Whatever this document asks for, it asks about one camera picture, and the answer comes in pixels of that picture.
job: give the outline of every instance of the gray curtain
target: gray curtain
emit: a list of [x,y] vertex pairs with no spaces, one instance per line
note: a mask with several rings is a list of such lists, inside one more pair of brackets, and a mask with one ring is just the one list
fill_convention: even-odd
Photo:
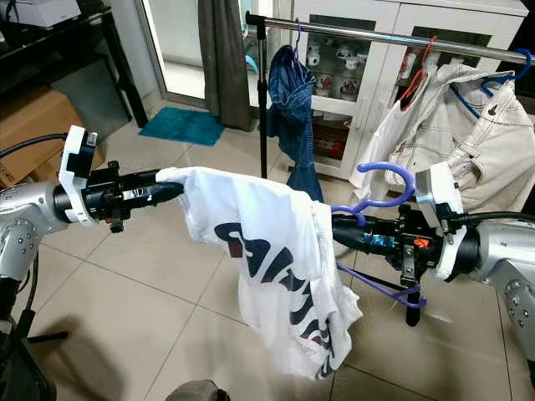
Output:
[[222,124],[250,130],[249,87],[238,0],[199,0],[206,107]]

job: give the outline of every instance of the cardboard box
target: cardboard box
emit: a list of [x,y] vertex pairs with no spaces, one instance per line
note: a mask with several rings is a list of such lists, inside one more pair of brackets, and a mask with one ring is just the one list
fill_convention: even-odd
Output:
[[[56,184],[59,184],[58,174],[59,174],[59,167],[61,166],[62,155],[63,155],[63,151],[59,151],[50,159],[42,163],[37,169],[35,169],[29,174],[30,178],[34,182],[53,181]],[[96,169],[103,163],[104,163],[104,156],[102,155],[102,151],[100,150],[100,147],[97,146],[97,148],[94,150],[93,163],[91,163],[91,170]]]
[[[38,136],[69,132],[72,124],[84,126],[66,96],[47,88],[34,90],[0,107],[0,149]],[[62,140],[49,140],[4,157],[0,160],[0,185],[16,184],[63,146]]]

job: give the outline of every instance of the white cabinet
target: white cabinet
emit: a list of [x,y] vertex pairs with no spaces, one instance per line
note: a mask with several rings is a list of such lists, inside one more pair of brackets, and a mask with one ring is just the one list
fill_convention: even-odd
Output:
[[[304,22],[423,38],[437,35],[440,40],[502,49],[509,47],[526,15],[527,9],[519,0],[294,2],[294,17]],[[340,50],[355,57],[356,68],[352,64],[353,59],[348,61],[337,57]],[[410,57],[415,62],[401,78],[400,69],[409,53],[413,53]],[[348,178],[359,147],[366,144],[385,111],[403,93],[420,66],[422,54],[421,49],[408,49],[401,45],[302,33],[299,59],[306,62],[319,83],[328,80],[325,88],[317,85],[313,96],[318,172]],[[433,57],[440,66],[457,56],[435,53]],[[465,64],[488,71],[495,71],[499,64],[493,59],[458,57]],[[348,86],[349,89],[354,87],[354,93],[346,90]],[[343,130],[342,123],[349,119],[358,129]],[[337,145],[340,141],[345,141],[344,145]]]

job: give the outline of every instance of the black table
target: black table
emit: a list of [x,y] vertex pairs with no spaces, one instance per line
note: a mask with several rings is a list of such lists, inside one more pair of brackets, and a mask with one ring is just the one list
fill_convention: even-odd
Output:
[[[49,66],[56,58],[77,58],[84,52],[93,52],[104,38],[119,75],[118,85],[125,91],[136,123],[139,127],[147,123],[110,7],[80,15],[50,29],[3,23],[0,31],[8,42],[6,48],[0,48],[0,76],[13,76],[13,87],[34,79],[42,65],[48,63]],[[27,70],[21,72],[22,66]]]

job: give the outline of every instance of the black rack pole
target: black rack pole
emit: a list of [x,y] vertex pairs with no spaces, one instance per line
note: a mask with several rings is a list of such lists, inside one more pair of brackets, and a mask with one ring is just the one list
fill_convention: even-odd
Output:
[[266,18],[245,14],[245,22],[257,27],[258,39],[258,111],[260,114],[260,168],[262,178],[268,177],[268,82],[266,82]]

